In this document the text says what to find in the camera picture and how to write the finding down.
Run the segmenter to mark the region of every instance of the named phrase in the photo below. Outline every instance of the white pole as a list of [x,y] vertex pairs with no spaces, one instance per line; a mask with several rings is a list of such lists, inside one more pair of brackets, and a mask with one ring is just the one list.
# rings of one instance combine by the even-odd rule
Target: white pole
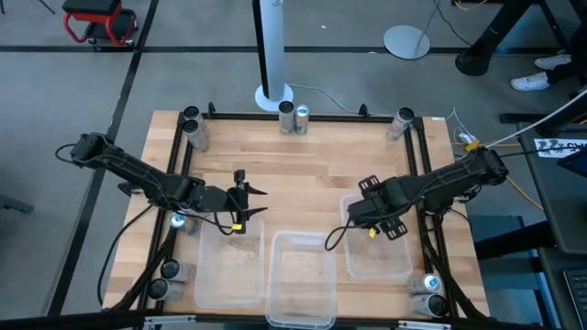
[[283,1],[253,0],[252,5],[261,76],[255,101],[261,109],[275,112],[281,102],[294,99],[285,83]]

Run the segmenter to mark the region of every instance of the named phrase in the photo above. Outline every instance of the white cable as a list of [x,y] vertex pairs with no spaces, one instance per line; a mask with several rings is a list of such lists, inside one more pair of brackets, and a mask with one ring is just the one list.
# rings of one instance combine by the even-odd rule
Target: white cable
[[465,132],[466,132],[467,134],[469,134],[469,136],[470,136],[470,137],[474,137],[474,135],[473,135],[473,134],[471,134],[471,132],[469,131],[469,129],[467,129],[467,128],[466,128],[466,127],[465,127],[465,126],[462,124],[462,122],[460,121],[460,119],[459,119],[459,115],[457,114],[457,109],[456,109],[454,106],[452,107],[452,111],[454,112],[454,114],[455,114],[455,118],[457,118],[457,121],[459,122],[459,125],[465,129]]
[[[352,110],[349,110],[348,108],[346,108],[344,105],[342,105],[336,98],[334,98],[333,96],[330,96],[330,94],[328,94],[325,90],[318,88],[318,87],[312,87],[312,86],[304,86],[301,84],[297,84],[297,83],[288,83],[290,86],[292,87],[297,87],[297,88],[305,88],[305,89],[309,89],[309,90],[313,90],[313,91],[319,91],[320,93],[324,94],[327,96],[327,98],[329,98],[330,100],[332,100],[332,102],[334,102],[335,105],[337,105],[340,109],[348,112],[348,113],[352,113],[353,115],[358,115],[357,112],[354,112]],[[374,113],[371,110],[369,111],[370,115],[376,115],[376,116],[395,116],[395,114],[378,114],[378,113]]]
[[507,136],[507,137],[504,137],[504,138],[502,138],[502,139],[498,139],[497,141],[494,141],[494,142],[492,142],[492,143],[488,144],[486,148],[491,148],[491,147],[493,147],[493,146],[495,146],[495,145],[498,145],[498,144],[500,144],[500,143],[502,143],[502,142],[504,142],[504,141],[506,141],[506,140],[508,140],[508,139],[510,139],[510,138],[515,138],[515,137],[519,136],[520,134],[522,134],[522,133],[526,132],[528,129],[532,129],[532,128],[534,128],[534,127],[536,127],[536,126],[538,126],[538,125],[540,125],[540,124],[544,123],[545,121],[549,120],[549,119],[550,119],[550,118],[552,118],[554,115],[556,115],[557,113],[559,113],[559,112],[561,112],[562,110],[566,109],[566,108],[567,108],[567,106],[569,106],[569,105],[572,105],[573,103],[575,103],[575,101],[577,101],[579,98],[581,98],[583,95],[585,95],[585,93],[587,93],[587,90],[584,90],[584,91],[582,91],[582,92],[581,92],[579,95],[575,96],[575,98],[573,98],[572,100],[568,101],[568,102],[567,102],[565,105],[563,105],[562,107],[560,107],[559,109],[557,109],[557,110],[556,110],[555,112],[553,112],[552,114],[545,116],[544,118],[542,118],[542,119],[538,120],[536,123],[534,123],[534,124],[532,124],[532,125],[530,125],[530,126],[528,126],[528,127],[524,128],[524,129],[521,129],[521,130],[519,130],[519,131],[515,132],[515,133],[514,133],[514,134],[512,134],[512,135],[509,135],[509,136]]

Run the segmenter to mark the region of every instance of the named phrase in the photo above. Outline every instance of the white sneaker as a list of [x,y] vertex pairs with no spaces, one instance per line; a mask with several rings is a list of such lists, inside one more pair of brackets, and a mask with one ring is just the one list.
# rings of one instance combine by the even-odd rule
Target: white sneaker
[[549,86],[546,72],[512,80],[512,87],[520,92],[540,91],[549,88]]
[[570,55],[560,54],[551,56],[549,58],[538,59],[534,61],[534,64],[542,70],[552,70],[557,65],[570,63]]

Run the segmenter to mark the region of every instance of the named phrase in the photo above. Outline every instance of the gray floor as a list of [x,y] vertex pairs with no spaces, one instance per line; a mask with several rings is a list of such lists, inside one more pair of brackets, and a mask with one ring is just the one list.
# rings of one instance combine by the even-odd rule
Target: gray floor
[[[145,18],[148,0],[125,6]],[[461,12],[444,0],[441,8],[462,36],[474,41],[499,5]],[[2,45],[74,45],[61,25],[61,1],[48,1],[53,16],[34,0],[5,0],[0,16]],[[424,0],[285,1],[286,44],[296,46],[377,46],[390,26],[422,27],[433,3]],[[553,12],[565,34],[578,20],[570,6],[556,3]],[[464,47],[435,16],[428,33],[434,47]],[[249,2],[242,0],[160,1],[148,46],[254,45]],[[502,47],[556,47],[546,19],[533,7]],[[45,312],[90,171],[59,163],[53,151],[83,132],[104,132],[116,107],[131,54],[0,53],[0,193],[34,204],[33,215],[0,211],[0,318]],[[483,141],[514,132],[501,125],[502,112],[548,113],[567,101],[577,82],[541,93],[519,93],[509,80],[537,72],[532,56],[496,56],[490,71],[478,78],[460,74],[454,55],[398,60],[387,54],[288,54],[288,81],[327,90],[348,108],[361,103],[379,113],[409,106],[419,116],[447,116],[456,107],[461,121]],[[218,111],[258,111],[252,95],[260,84],[256,54],[143,54],[120,127],[117,145],[139,155],[153,110],[205,107]],[[341,113],[324,95],[295,90],[295,100],[314,113]],[[452,131],[455,123],[449,122]],[[510,158],[512,178],[537,199],[523,158]],[[120,229],[127,198],[107,176],[65,303],[68,314],[97,311],[95,283],[108,246]],[[468,205],[471,215],[521,215],[527,224],[544,215],[510,185],[484,188]],[[535,322],[533,316],[504,305],[527,298],[518,291],[488,289],[492,314],[500,319]]]

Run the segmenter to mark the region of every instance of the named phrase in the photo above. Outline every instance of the metal can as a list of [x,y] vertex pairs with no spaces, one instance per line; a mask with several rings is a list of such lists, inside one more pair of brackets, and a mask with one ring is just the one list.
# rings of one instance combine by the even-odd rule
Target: metal can
[[210,148],[208,137],[195,120],[188,120],[183,124],[183,132],[187,135],[195,151],[205,152]]
[[310,109],[306,105],[298,105],[295,108],[295,133],[304,135],[308,132],[308,120]]
[[423,274],[422,271],[414,271],[406,285],[411,293],[439,293],[442,289],[442,281],[436,274]]
[[201,224],[197,219],[173,212],[170,225],[188,236],[193,236],[198,233]]
[[197,106],[191,105],[186,107],[185,110],[183,110],[183,117],[185,120],[195,120],[204,130],[206,137],[210,138],[210,128],[208,128],[208,124],[204,121],[204,117]]
[[404,133],[405,129],[410,126],[410,123],[414,119],[414,111],[410,108],[401,108],[397,113],[397,116],[393,118],[392,125],[389,127],[387,132],[387,138],[391,141],[395,141]]
[[178,299],[183,294],[183,284],[178,281],[156,279],[149,285],[149,297],[156,301]]
[[161,276],[165,280],[185,282],[191,278],[191,267],[176,259],[169,259],[161,265]]
[[285,135],[295,132],[294,104],[289,101],[279,104],[279,129]]
[[410,300],[412,312],[432,317],[443,317],[449,312],[447,300],[437,294],[417,294]]

